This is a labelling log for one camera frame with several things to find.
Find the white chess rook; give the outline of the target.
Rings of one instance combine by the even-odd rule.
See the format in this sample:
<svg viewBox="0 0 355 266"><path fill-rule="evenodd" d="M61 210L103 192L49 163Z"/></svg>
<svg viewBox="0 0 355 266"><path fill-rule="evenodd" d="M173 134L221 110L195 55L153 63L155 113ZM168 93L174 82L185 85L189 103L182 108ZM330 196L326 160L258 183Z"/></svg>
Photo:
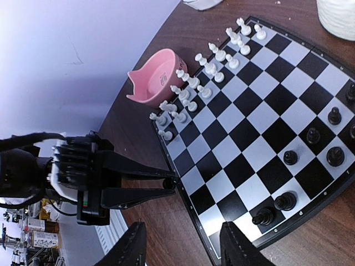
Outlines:
<svg viewBox="0 0 355 266"><path fill-rule="evenodd" d="M167 122L167 118L164 115L158 116L157 114L151 112L149 115L149 119L155 121L158 125L164 126Z"/></svg>
<svg viewBox="0 0 355 266"><path fill-rule="evenodd" d="M236 20L236 23L237 23L237 25L241 28L240 32L241 32L242 35L248 36L248 35L251 34L252 29L251 29L251 27L250 27L249 25L246 25L246 24L245 24L245 21L244 21L243 18L241 18L241 17L238 18L238 19Z"/></svg>

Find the white ribbed ceramic mug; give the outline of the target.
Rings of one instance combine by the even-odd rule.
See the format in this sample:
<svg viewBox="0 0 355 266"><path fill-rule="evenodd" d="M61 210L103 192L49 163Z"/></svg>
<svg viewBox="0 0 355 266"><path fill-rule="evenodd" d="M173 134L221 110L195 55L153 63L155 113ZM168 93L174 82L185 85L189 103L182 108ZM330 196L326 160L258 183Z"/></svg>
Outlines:
<svg viewBox="0 0 355 266"><path fill-rule="evenodd" d="M354 42L354 0L316 0L321 25L332 35Z"/></svg>

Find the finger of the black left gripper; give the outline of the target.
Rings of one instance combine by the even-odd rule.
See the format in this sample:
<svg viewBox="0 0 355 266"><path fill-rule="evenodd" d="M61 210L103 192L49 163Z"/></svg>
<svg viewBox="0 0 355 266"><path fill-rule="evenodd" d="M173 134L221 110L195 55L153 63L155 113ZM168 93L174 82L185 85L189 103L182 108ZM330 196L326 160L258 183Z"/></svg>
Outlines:
<svg viewBox="0 0 355 266"><path fill-rule="evenodd" d="M104 168L127 180L178 180L173 171L143 165L114 151L102 151L101 155Z"/></svg>
<svg viewBox="0 0 355 266"><path fill-rule="evenodd" d="M100 205L105 209L128 209L144 202L172 196L177 181L163 181L163 188L122 188L110 185L102 190Z"/></svg>

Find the white chess knight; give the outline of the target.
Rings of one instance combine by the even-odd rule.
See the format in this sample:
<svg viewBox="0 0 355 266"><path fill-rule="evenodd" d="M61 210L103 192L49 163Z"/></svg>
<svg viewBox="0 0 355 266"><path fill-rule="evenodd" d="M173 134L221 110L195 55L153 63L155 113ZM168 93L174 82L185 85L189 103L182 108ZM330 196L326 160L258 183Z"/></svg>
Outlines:
<svg viewBox="0 0 355 266"><path fill-rule="evenodd" d="M168 103L167 100L164 100L162 103L160 103L159 108L162 111L166 111L170 114L172 112L177 112L177 110L178 110L178 107L175 104Z"/></svg>
<svg viewBox="0 0 355 266"><path fill-rule="evenodd" d="M238 35L236 32L234 32L232 30L232 28L226 28L225 32L230 37L230 42L233 45L237 45L239 48L241 48L241 46L239 45L239 42L242 41L240 35Z"/></svg>

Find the black and white chessboard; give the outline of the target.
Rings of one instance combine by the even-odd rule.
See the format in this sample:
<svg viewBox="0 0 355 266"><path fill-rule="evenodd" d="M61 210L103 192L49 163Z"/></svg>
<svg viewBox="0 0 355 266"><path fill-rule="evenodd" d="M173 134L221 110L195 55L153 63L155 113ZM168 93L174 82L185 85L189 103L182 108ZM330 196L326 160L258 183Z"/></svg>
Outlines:
<svg viewBox="0 0 355 266"><path fill-rule="evenodd" d="M195 75L212 96L204 99L190 89L196 111L174 100L178 112L187 116L184 123L162 112L166 124L154 124L156 131L173 135L160 141L161 148L178 175L178 190L211 265L221 263L219 232L224 222L234 222L263 249L304 224L354 181L354 101L346 99L354 70L260 18L248 17L246 24L259 24L267 37L258 40L255 32L242 37L249 55L224 41L220 48L237 58L239 66L231 69L228 62L210 57L224 74L223 82L217 83L204 68ZM328 121L334 106L342 115L338 125ZM311 127L321 135L313 145L306 140ZM345 155L338 167L326 159L334 146ZM297 153L296 164L284 163L287 150ZM275 198L285 192L296 196L295 207L276 209L276 219L268 226L254 225L252 216L274 207Z"/></svg>

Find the white chess king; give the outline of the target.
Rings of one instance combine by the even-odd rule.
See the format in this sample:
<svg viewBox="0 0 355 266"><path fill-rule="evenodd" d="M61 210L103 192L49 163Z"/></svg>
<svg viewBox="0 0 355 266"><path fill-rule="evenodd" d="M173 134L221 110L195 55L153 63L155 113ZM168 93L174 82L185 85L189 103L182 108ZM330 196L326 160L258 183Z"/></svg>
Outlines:
<svg viewBox="0 0 355 266"><path fill-rule="evenodd" d="M196 77L192 78L188 73L183 70L175 70L175 73L178 78L182 79L184 82L187 82L189 87L196 89L200 85L200 80Z"/></svg>

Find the white chess bishop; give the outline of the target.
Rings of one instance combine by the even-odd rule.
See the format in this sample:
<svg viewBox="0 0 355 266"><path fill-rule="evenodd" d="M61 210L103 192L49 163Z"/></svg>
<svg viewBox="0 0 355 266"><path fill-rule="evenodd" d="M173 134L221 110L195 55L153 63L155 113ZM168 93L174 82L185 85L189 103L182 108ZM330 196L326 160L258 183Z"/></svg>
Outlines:
<svg viewBox="0 0 355 266"><path fill-rule="evenodd" d="M185 89L182 90L179 87L177 87L176 85L171 85L170 89L173 93L175 93L178 96L180 101L187 100L190 96L189 91L187 91Z"/></svg>
<svg viewBox="0 0 355 266"><path fill-rule="evenodd" d="M224 50L220 50L214 43L209 43L208 46L218 62L222 62L226 59L226 52Z"/></svg>

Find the white chess pawn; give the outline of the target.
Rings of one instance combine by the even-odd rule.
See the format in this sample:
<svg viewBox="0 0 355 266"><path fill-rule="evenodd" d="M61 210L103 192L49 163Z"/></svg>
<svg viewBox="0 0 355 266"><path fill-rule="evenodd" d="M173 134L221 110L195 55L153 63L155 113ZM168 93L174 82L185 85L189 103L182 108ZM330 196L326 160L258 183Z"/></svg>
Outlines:
<svg viewBox="0 0 355 266"><path fill-rule="evenodd" d="M225 59L227 60L231 69L236 69L240 64L239 60L230 54L226 54Z"/></svg>
<svg viewBox="0 0 355 266"><path fill-rule="evenodd" d="M238 41L237 45L240 47L240 53L242 55L249 55L251 49L247 44L240 40Z"/></svg>
<svg viewBox="0 0 355 266"><path fill-rule="evenodd" d="M194 112L197 110L197 103L194 101L183 100L182 104L187 107L189 112Z"/></svg>
<svg viewBox="0 0 355 266"><path fill-rule="evenodd" d="M186 116L183 112L178 113L178 112L176 112L176 111L173 111L173 112L171 113L171 115L172 115L172 117L173 117L175 120L177 120L177 121L180 122L180 123L184 123L184 122L186 121L186 119L187 119L187 116Z"/></svg>
<svg viewBox="0 0 355 266"><path fill-rule="evenodd" d="M259 24L255 24L254 29L258 40L264 40L267 37L266 31L262 29Z"/></svg>
<svg viewBox="0 0 355 266"><path fill-rule="evenodd" d="M213 70L212 76L214 77L214 80L217 83L221 83L225 78L224 74L222 72L217 71L217 70Z"/></svg>
<svg viewBox="0 0 355 266"><path fill-rule="evenodd" d="M208 99L212 96L212 91L210 88L206 88L202 85L198 85L197 90L201 94L202 98L204 99Z"/></svg>

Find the black chess pawn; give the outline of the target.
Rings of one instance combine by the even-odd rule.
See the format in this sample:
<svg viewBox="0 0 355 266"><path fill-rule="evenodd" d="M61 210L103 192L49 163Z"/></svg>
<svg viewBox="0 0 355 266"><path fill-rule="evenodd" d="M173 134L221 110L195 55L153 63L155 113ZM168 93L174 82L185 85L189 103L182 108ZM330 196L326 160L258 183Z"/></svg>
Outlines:
<svg viewBox="0 0 355 266"><path fill-rule="evenodd" d="M328 121L331 125L338 125L342 120L342 115L338 107L334 106L328 113Z"/></svg>
<svg viewBox="0 0 355 266"><path fill-rule="evenodd" d="M276 209L271 206L267 206L259 209L252 216L252 223L257 226L268 226L276 219Z"/></svg>
<svg viewBox="0 0 355 266"><path fill-rule="evenodd" d="M348 101L355 101L355 83L350 83L346 90L346 99Z"/></svg>
<svg viewBox="0 0 355 266"><path fill-rule="evenodd" d="M287 150L283 154L283 161L286 165L294 165L298 161L298 155L294 150Z"/></svg>
<svg viewBox="0 0 355 266"><path fill-rule="evenodd" d="M320 141L320 137L320 132L315 127L311 127L307 131L306 140L309 144L317 144Z"/></svg>

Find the pink bowl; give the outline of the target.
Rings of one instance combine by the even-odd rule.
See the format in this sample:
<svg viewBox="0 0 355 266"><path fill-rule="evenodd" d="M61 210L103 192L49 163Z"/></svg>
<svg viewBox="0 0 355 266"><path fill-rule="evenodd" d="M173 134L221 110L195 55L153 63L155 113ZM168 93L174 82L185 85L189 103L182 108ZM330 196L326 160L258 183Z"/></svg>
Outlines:
<svg viewBox="0 0 355 266"><path fill-rule="evenodd" d="M184 82L176 75L177 70L188 72L187 64L172 49L164 48L152 55L138 70L128 72L133 93L126 97L157 109L164 100L171 100L175 93L172 85L182 87Z"/></svg>

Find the white chess queen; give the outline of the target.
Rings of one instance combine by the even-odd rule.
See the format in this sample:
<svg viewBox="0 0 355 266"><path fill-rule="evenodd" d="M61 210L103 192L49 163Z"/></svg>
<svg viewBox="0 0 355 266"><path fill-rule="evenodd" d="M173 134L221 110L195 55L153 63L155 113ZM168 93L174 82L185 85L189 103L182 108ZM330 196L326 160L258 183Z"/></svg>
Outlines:
<svg viewBox="0 0 355 266"><path fill-rule="evenodd" d="M216 65L214 63L209 63L201 53L195 55L195 61L198 62L200 66L205 68L206 74L215 75L217 73Z"/></svg>

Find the black chess piece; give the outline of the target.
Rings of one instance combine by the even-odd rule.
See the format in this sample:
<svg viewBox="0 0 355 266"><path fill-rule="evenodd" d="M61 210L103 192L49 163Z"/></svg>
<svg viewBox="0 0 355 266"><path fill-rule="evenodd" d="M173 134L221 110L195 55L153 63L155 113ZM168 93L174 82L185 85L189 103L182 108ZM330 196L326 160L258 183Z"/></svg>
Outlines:
<svg viewBox="0 0 355 266"><path fill-rule="evenodd" d="M279 211L290 211L297 203L297 198L292 192L285 192L274 200L274 207Z"/></svg>
<svg viewBox="0 0 355 266"><path fill-rule="evenodd" d="M340 146L331 147L326 154L326 159L329 165L332 167L338 167L343 164L345 155Z"/></svg>

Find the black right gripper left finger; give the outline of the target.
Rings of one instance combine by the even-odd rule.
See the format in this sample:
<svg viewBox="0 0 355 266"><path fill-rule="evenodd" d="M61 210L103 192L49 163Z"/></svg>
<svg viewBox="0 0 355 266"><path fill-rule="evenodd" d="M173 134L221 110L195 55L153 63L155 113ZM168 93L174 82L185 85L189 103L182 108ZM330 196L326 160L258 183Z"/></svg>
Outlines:
<svg viewBox="0 0 355 266"><path fill-rule="evenodd" d="M113 248L95 266L144 266L146 263L146 225L134 222Z"/></svg>

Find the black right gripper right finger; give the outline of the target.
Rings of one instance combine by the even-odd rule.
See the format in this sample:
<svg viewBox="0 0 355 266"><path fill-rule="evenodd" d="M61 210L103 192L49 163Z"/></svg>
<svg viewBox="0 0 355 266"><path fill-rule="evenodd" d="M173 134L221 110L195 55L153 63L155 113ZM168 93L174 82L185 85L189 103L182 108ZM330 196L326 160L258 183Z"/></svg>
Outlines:
<svg viewBox="0 0 355 266"><path fill-rule="evenodd" d="M224 222L220 231L221 265L274 265L248 240L234 222Z"/></svg>

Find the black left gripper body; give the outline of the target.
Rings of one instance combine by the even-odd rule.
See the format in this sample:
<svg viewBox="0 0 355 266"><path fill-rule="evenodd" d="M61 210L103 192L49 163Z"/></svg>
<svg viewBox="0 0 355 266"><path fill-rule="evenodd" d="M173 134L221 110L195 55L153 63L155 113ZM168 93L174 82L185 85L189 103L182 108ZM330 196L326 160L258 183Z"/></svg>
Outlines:
<svg viewBox="0 0 355 266"><path fill-rule="evenodd" d="M113 150L113 144L97 134L67 137L53 146L50 184L60 196L76 204L78 224L110 224L110 211L100 203L107 182L102 177L103 159L98 152Z"/></svg>

